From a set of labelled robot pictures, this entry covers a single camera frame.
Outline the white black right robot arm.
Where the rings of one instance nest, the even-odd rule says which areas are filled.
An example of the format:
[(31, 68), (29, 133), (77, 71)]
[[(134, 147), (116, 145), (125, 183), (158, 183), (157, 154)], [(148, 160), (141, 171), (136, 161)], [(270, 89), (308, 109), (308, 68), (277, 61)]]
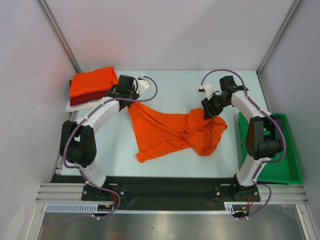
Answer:
[(231, 196), (242, 201), (249, 194), (248, 187), (256, 184), (257, 178), (267, 163), (278, 153), (286, 154), (286, 140), (282, 131), (283, 118), (260, 107), (249, 95), (249, 89), (237, 85), (232, 76), (219, 80), (220, 90), (214, 91), (211, 84), (201, 83), (198, 91), (205, 94), (201, 101), (204, 118), (213, 119), (224, 108), (232, 106), (245, 117), (248, 129), (245, 139), (246, 159), (235, 175), (236, 185), (230, 188)]

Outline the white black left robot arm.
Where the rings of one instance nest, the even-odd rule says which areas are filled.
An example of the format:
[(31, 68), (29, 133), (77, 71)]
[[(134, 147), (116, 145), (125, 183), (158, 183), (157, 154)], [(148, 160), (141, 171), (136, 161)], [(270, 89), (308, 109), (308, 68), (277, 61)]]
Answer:
[(76, 169), (86, 183), (94, 185), (93, 194), (100, 200), (110, 196), (111, 188), (104, 184), (106, 175), (95, 161), (96, 133), (115, 114), (129, 107), (150, 87), (145, 78), (120, 75), (118, 84), (111, 87), (90, 113), (62, 125), (59, 155), (67, 169)]

